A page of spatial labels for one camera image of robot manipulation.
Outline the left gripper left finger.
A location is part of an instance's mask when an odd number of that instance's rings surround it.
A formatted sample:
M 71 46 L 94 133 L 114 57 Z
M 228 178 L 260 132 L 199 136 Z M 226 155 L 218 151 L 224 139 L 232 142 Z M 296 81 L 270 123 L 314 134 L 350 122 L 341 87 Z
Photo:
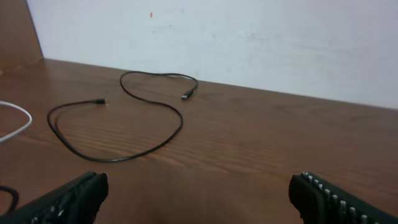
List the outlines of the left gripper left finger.
M 17 190 L 2 186 L 1 191 L 12 197 L 7 212 L 1 215 L 2 224 L 92 224 L 109 185 L 105 173 L 89 171 L 20 208 Z

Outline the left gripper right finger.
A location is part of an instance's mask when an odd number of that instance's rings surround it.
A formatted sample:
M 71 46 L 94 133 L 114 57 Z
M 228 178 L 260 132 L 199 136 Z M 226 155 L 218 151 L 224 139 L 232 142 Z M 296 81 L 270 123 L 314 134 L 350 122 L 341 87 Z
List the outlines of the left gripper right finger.
M 312 172 L 292 176 L 289 200 L 304 224 L 397 224 L 394 217 Z

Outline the cardboard box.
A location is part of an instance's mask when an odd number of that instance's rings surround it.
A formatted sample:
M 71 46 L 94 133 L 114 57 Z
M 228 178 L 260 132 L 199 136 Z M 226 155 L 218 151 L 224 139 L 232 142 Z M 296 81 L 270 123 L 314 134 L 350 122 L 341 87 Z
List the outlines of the cardboard box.
M 43 58 L 26 0 L 1 0 L 1 70 Z

